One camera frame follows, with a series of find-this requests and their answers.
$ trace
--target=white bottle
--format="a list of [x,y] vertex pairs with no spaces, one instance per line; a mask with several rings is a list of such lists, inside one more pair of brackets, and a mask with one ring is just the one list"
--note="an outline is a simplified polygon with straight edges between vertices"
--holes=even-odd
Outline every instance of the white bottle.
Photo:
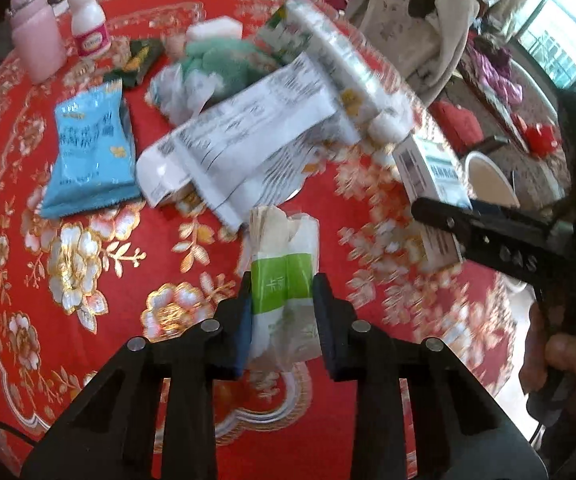
[[72,37],[82,59],[101,56],[110,48],[106,15],[97,0],[68,0],[72,13]]

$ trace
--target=dark green package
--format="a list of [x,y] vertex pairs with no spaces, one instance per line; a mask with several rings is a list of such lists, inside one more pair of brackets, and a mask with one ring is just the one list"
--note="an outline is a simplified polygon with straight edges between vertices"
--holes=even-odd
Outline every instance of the dark green package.
[[115,68],[107,72],[104,75],[104,81],[121,79],[124,82],[124,88],[134,88],[142,84],[146,73],[163,51],[163,43],[155,38],[130,41],[130,59],[123,68]]

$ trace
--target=human hand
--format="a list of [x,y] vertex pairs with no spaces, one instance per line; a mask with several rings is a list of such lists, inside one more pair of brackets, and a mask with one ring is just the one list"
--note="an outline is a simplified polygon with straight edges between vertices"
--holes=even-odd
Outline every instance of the human hand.
[[[540,390],[548,378],[547,367],[564,370],[576,376],[576,336],[556,334],[547,340],[543,316],[534,303],[530,308],[530,329],[526,336],[525,356],[519,372],[523,392]],[[570,396],[567,411],[576,416],[576,389]]]

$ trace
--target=blue snack bag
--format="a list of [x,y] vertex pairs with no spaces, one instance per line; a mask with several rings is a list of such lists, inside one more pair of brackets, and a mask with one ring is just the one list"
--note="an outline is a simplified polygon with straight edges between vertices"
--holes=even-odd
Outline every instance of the blue snack bag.
[[58,104],[54,117],[59,155],[42,203],[43,218],[108,207],[141,195],[121,80]]

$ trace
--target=cable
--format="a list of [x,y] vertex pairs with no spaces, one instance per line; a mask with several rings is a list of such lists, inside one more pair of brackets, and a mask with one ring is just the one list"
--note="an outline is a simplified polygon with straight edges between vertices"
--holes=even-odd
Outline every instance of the cable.
[[538,434],[540,433],[542,428],[543,428],[542,424],[539,424],[536,427],[536,430],[534,430],[534,433],[532,433],[532,436],[530,437],[530,440],[528,441],[530,443],[530,446],[534,446],[534,442],[535,442],[536,438],[538,437]]
[[17,428],[13,428],[12,426],[9,426],[5,422],[0,421],[0,430],[4,430],[4,431],[7,431],[8,433],[15,435],[17,438],[20,438],[25,443],[30,444],[30,446],[34,446],[37,443],[36,440],[33,440],[32,438],[27,436],[25,433],[22,433]]

